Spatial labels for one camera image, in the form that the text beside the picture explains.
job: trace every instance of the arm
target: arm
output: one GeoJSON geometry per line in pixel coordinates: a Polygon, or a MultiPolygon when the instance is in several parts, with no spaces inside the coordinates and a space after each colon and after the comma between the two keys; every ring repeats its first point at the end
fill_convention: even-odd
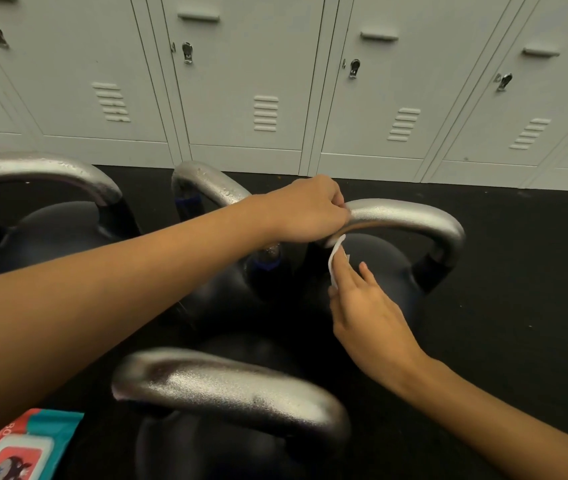
{"type": "Polygon", "coordinates": [[[365,263],[338,251],[330,289],[334,331],[369,377],[440,423],[508,476],[568,479],[568,435],[465,381],[418,346],[402,312],[365,263]]]}
{"type": "Polygon", "coordinates": [[[349,218],[320,176],[158,232],[0,275],[0,428],[217,271],[349,218]]]}

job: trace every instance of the hand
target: hand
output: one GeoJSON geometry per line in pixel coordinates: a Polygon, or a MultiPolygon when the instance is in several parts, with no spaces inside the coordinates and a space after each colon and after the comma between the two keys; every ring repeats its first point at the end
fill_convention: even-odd
{"type": "Polygon", "coordinates": [[[300,178],[263,197],[264,212],[273,217],[276,241],[311,242],[339,230],[351,218],[340,186],[326,175],[300,178]]]}
{"type": "Polygon", "coordinates": [[[360,263],[362,278],[340,247],[333,258],[333,273],[339,288],[329,288],[335,336],[367,376],[403,395],[407,381],[431,359],[366,263],[360,263]]]}

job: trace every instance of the wet wipe package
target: wet wipe package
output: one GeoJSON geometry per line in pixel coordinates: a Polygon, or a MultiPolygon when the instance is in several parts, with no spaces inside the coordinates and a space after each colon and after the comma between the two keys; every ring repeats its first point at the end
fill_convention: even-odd
{"type": "Polygon", "coordinates": [[[82,413],[31,409],[0,430],[0,480],[50,480],[82,413]]]}

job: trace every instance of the forearm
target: forearm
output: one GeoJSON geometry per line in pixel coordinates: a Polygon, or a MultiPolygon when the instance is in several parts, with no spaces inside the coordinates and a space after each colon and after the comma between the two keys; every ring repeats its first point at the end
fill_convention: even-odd
{"type": "Polygon", "coordinates": [[[397,391],[514,479],[568,479],[568,435],[428,359],[397,391]]]}
{"type": "Polygon", "coordinates": [[[0,275],[0,427],[210,276],[273,239],[261,197],[0,275]]]}

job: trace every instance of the locker vent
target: locker vent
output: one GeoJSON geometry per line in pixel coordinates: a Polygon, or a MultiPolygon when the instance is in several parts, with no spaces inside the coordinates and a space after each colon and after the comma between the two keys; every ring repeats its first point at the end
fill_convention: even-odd
{"type": "Polygon", "coordinates": [[[422,112],[421,109],[412,107],[402,107],[395,115],[395,122],[390,135],[386,138],[389,141],[408,141],[411,130],[415,128],[415,121],[422,112]]]}
{"type": "Polygon", "coordinates": [[[107,121],[130,123],[124,96],[119,91],[118,85],[107,82],[93,82],[91,86],[95,89],[95,95],[107,121]]]}
{"type": "Polygon", "coordinates": [[[530,145],[535,143],[536,138],[542,134],[542,131],[551,123],[551,120],[545,118],[533,118],[526,125],[524,131],[515,139],[515,143],[509,146],[513,150],[528,150],[530,145]]]}
{"type": "Polygon", "coordinates": [[[277,131],[277,96],[253,97],[252,122],[255,123],[255,131],[277,131]]]}

